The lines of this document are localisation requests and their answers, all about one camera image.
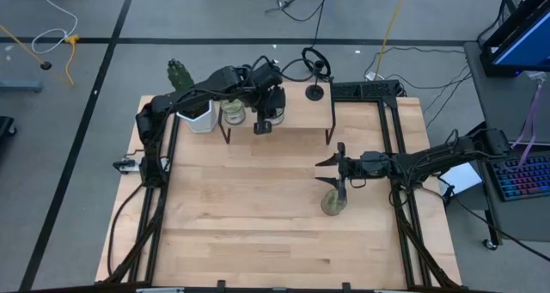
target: keyboard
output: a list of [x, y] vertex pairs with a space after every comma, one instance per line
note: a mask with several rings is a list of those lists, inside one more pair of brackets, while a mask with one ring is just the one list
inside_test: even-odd
[[398, 80], [375, 82], [334, 82], [332, 85], [335, 101], [367, 101], [383, 96], [400, 96], [403, 92]]
[[521, 155], [491, 162], [490, 173], [503, 201], [550, 195], [550, 151], [528, 155], [519, 168]]

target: white pot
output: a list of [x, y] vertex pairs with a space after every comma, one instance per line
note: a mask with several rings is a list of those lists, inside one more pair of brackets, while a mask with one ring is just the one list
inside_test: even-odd
[[180, 113], [176, 113], [176, 115], [184, 119], [191, 131], [195, 133], [210, 133], [216, 127], [217, 113], [213, 101], [208, 101], [208, 111], [195, 119], [188, 118]]

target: black floor stripe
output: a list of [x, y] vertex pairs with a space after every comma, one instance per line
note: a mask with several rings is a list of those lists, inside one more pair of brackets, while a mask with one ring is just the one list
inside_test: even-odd
[[[22, 37], [23, 43], [30, 43], [33, 38]], [[108, 44], [111, 38], [82, 38], [79, 44]], [[39, 43], [57, 43], [59, 38], [43, 38]], [[388, 46], [452, 46], [462, 47], [475, 40], [388, 40]], [[316, 45], [357, 45], [381, 46], [382, 39], [317, 39]], [[0, 43], [14, 43], [11, 38], [0, 38]], [[139, 45], [311, 45], [313, 39], [282, 39], [282, 38], [226, 38], [226, 39], [169, 39], [169, 38], [119, 38], [116, 44]]]
[[88, 103], [86, 104], [86, 108], [84, 109], [84, 113], [82, 115], [80, 125], [78, 126], [78, 130], [76, 131], [75, 140], [70, 147], [69, 156], [67, 158], [67, 162], [63, 167], [63, 173], [61, 174], [61, 177], [59, 179], [58, 187], [56, 188], [55, 194], [53, 195], [52, 203], [50, 204], [50, 208], [48, 210], [48, 213], [46, 214], [46, 219], [44, 220], [44, 224], [42, 225], [38, 240], [36, 241], [36, 245], [34, 246], [33, 254], [31, 255], [31, 259], [28, 262], [27, 270], [25, 271], [25, 275], [23, 276], [23, 280], [21, 281], [21, 286], [19, 287], [19, 290], [31, 290], [33, 287], [34, 279], [39, 270], [40, 262], [44, 257], [44, 252], [46, 251], [46, 246], [50, 239], [50, 235], [52, 234], [53, 226], [58, 217], [59, 209], [61, 208], [61, 204], [63, 203], [64, 195], [67, 191], [70, 177], [72, 175], [73, 169], [75, 168], [76, 159], [78, 158], [78, 154], [80, 153], [80, 149], [82, 148], [84, 136], [86, 135], [89, 121], [91, 120], [92, 114], [94, 112], [95, 103], [97, 102], [97, 99], [100, 95], [101, 86], [103, 85], [105, 75], [107, 74], [107, 70], [109, 68], [109, 65], [111, 64], [114, 48], [116, 46], [116, 40], [120, 36], [120, 32], [122, 31], [122, 27], [124, 25], [130, 5], [131, 0], [124, 0], [122, 10], [119, 13], [119, 18], [113, 30], [113, 35], [111, 36], [111, 40], [109, 41], [105, 56], [103, 57], [103, 61], [101, 62], [99, 72], [97, 73], [97, 77], [95, 78], [94, 87], [92, 88], [92, 91], [88, 98]]

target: white paper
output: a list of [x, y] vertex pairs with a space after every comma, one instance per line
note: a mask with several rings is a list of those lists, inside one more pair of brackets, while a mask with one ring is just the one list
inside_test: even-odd
[[[467, 190], [481, 182], [480, 176], [475, 172], [470, 163], [464, 163], [453, 167], [449, 172], [442, 175], [441, 178], [450, 183], [450, 185], [455, 186], [453, 190], [455, 194]], [[442, 183], [442, 181], [439, 181], [441, 195], [445, 194], [447, 187], [448, 186]]]

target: gray floor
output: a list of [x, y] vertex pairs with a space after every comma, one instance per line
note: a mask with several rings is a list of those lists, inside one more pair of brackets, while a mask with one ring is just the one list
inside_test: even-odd
[[[0, 0], [0, 21], [15, 34], [32, 36], [52, 27], [70, 28], [70, 18], [56, 13], [43, 0]], [[53, 0], [79, 16], [81, 36], [110, 36], [123, 0]], [[320, 37], [380, 39], [396, 0], [331, 0], [327, 2]], [[298, 0], [292, 11], [309, 12], [319, 0]], [[125, 37], [175, 38], [309, 38], [315, 22], [293, 22], [282, 13], [264, 16], [274, 0], [133, 0], [123, 28]], [[473, 40], [494, 19], [498, 0], [406, 0], [392, 39]], [[233, 16], [241, 17], [236, 25]], [[0, 158], [0, 291], [16, 290], [58, 184], [76, 128], [106, 46], [79, 45], [71, 72], [74, 88], [60, 82], [15, 46], [0, 45], [0, 77], [40, 79], [41, 94], [0, 94], [0, 115], [16, 118], [17, 137]], [[111, 163], [125, 152], [133, 116], [141, 95], [170, 90], [166, 63], [178, 58], [195, 80], [227, 64], [252, 63], [259, 55], [285, 64], [299, 58], [302, 46], [153, 46], [118, 45], [64, 204], [52, 232], [34, 288], [91, 284], [107, 232], [119, 176]], [[336, 81], [362, 80], [364, 68], [380, 46], [318, 46], [333, 66]], [[58, 71], [70, 48], [61, 46], [45, 56]], [[398, 73], [419, 86], [447, 83], [466, 65], [460, 53], [391, 51], [383, 59], [383, 76]], [[305, 75], [297, 65], [293, 76]], [[420, 98], [423, 109], [439, 90], [406, 86]], [[425, 113], [430, 120], [442, 99]], [[465, 133], [482, 120], [471, 81], [463, 83], [428, 129], [432, 144], [441, 143], [453, 128]], [[464, 284], [480, 290], [550, 291], [548, 266], [541, 259], [505, 241], [497, 252], [486, 251], [483, 223], [451, 206], [449, 226]], [[529, 243], [544, 253], [550, 245]]]

